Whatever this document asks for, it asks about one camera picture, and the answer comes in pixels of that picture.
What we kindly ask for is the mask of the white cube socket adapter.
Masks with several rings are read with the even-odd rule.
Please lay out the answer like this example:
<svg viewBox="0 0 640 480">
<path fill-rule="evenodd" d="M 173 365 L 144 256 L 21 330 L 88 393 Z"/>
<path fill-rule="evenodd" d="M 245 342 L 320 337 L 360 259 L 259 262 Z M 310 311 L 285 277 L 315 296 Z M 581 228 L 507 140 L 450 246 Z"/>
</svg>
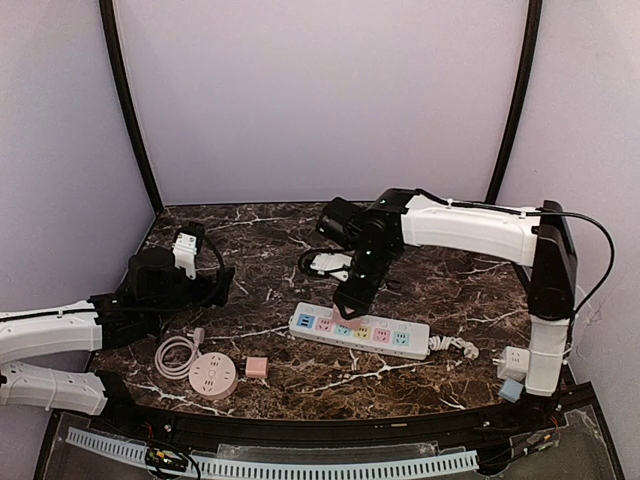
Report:
<svg viewBox="0 0 640 480">
<path fill-rule="evenodd" d="M 522 382 L 527 375 L 530 352 L 528 349 L 507 346 L 498 358 L 492 360 L 496 366 L 497 377 L 501 380 L 512 379 Z"/>
</svg>

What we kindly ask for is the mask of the pink cube socket adapter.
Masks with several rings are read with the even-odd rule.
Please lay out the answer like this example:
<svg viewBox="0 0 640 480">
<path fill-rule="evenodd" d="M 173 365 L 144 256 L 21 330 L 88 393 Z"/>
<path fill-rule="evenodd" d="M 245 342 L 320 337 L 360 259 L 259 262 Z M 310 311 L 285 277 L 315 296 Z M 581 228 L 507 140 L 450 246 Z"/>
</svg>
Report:
<svg viewBox="0 0 640 480">
<path fill-rule="evenodd" d="M 351 330 L 356 330 L 358 329 L 361 325 L 362 325 L 362 321 L 353 321 L 353 320 L 334 320 L 333 319 L 333 311 L 332 311 L 332 321 L 336 324 L 336 325 L 341 325 L 344 326 L 346 328 L 349 328 Z"/>
</svg>

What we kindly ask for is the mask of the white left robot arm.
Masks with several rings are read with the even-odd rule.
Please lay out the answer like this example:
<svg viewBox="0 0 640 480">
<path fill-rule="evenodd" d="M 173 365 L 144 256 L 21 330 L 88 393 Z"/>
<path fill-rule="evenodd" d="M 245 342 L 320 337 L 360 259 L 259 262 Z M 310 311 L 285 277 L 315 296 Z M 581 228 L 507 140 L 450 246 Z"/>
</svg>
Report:
<svg viewBox="0 0 640 480">
<path fill-rule="evenodd" d="M 221 265 L 212 276 L 195 270 L 195 258 L 152 248 L 129 259 L 113 293 L 49 310 L 1 316 L 1 403 L 99 416 L 129 392 L 113 372 L 73 373 L 28 364 L 63 352 L 123 348 L 160 337 L 163 317 L 226 304 L 235 270 Z"/>
</svg>

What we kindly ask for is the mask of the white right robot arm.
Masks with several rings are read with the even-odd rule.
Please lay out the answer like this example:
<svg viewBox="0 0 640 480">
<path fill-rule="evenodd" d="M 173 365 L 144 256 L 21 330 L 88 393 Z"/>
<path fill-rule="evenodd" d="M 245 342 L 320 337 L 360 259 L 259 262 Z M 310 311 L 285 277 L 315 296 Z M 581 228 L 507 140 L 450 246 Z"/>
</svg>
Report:
<svg viewBox="0 0 640 480">
<path fill-rule="evenodd" d="M 549 397 L 559 382 L 575 304 L 577 255 L 563 213 L 554 201 L 539 208 L 499 207 L 422 189 L 391 188 L 367 207 L 336 197 L 323 208 L 316 230 L 341 249 L 303 264 L 339 279 L 333 303 L 346 320 L 369 312 L 391 263 L 408 246 L 462 250 L 528 268 L 525 390 Z"/>
</svg>

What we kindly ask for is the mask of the white multicolour power strip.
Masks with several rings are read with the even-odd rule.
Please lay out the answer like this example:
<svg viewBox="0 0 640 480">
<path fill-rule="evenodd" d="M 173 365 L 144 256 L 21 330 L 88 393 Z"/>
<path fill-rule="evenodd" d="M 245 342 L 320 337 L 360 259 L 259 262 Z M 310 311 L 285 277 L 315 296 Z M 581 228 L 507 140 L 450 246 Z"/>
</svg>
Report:
<svg viewBox="0 0 640 480">
<path fill-rule="evenodd" d="M 364 316 L 355 326 L 332 319 L 332 310 L 300 302 L 290 317 L 289 332 L 296 338 L 411 360 L 425 360 L 432 352 L 459 349 L 475 360 L 479 349 L 459 337 L 432 335 L 430 326 L 377 316 Z"/>
</svg>

